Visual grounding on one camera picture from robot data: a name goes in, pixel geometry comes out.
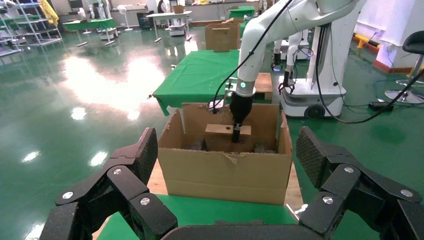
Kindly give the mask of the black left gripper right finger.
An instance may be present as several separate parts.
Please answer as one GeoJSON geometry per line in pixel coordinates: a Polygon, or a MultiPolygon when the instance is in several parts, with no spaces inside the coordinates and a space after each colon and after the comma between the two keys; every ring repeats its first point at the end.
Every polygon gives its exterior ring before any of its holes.
{"type": "Polygon", "coordinates": [[[318,190],[299,224],[320,239],[330,239],[351,211],[382,240],[421,240],[424,206],[415,190],[362,165],[346,148],[323,142],[304,126],[295,143],[296,157],[318,190]]]}

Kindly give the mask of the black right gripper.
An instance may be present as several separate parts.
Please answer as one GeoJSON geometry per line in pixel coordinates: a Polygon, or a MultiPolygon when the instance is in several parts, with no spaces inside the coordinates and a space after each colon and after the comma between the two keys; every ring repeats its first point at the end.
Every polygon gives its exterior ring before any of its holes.
{"type": "Polygon", "coordinates": [[[240,96],[236,93],[231,95],[229,109],[233,115],[234,125],[232,132],[232,142],[238,143],[241,133],[241,127],[244,119],[249,115],[252,110],[254,97],[253,96],[240,96]]]}

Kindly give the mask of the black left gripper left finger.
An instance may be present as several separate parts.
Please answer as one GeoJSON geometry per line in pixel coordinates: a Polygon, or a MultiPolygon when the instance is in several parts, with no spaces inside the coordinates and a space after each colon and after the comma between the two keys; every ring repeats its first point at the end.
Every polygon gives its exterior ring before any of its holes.
{"type": "Polygon", "coordinates": [[[147,128],[135,144],[116,149],[98,172],[56,197],[40,238],[90,240],[119,213],[139,239],[162,239],[178,220],[148,188],[157,157],[156,130],[147,128]]]}

